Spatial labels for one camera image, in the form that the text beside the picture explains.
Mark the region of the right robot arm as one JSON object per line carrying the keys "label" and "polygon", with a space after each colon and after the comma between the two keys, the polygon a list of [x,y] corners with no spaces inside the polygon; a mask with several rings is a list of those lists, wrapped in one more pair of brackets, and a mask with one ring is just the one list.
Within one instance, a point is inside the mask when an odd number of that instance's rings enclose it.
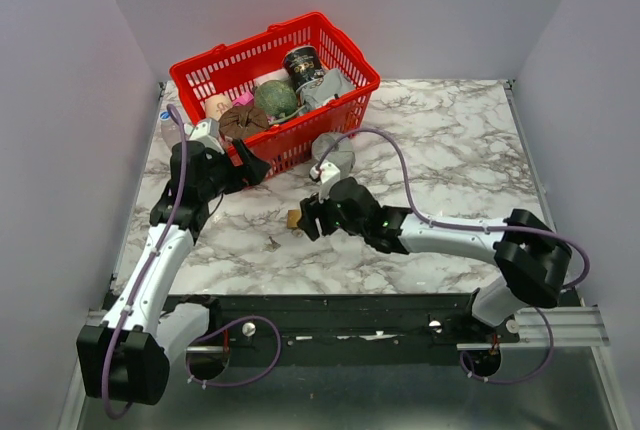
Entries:
{"label": "right robot arm", "polygon": [[527,210],[497,220],[434,221],[380,204],[352,177],[301,200],[300,211],[298,226],[312,241],[342,230],[385,254],[437,253],[495,265],[499,277],[472,296],[459,320],[474,342],[522,308],[556,307],[572,257],[569,245]]}

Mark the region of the brass padlock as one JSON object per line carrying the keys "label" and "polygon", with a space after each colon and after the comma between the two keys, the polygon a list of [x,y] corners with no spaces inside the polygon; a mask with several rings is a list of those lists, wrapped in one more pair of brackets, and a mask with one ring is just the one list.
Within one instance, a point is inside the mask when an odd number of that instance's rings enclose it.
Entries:
{"label": "brass padlock", "polygon": [[298,222],[301,218],[301,211],[299,209],[292,209],[287,212],[286,225],[289,229],[296,229]]}

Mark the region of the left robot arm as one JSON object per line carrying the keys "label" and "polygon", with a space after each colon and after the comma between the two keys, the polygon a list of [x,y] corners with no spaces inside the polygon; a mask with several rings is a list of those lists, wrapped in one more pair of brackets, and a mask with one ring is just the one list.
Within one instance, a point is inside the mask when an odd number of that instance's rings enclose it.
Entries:
{"label": "left robot arm", "polygon": [[196,341],[214,343],[222,330],[208,304],[182,303],[163,312],[178,269],[221,195],[261,183],[269,163],[241,140],[233,147],[239,165],[217,144],[175,145],[170,178],[150,213],[143,253],[125,289],[97,325],[84,326],[76,340],[88,396],[104,403],[155,405],[166,389],[172,364]]}

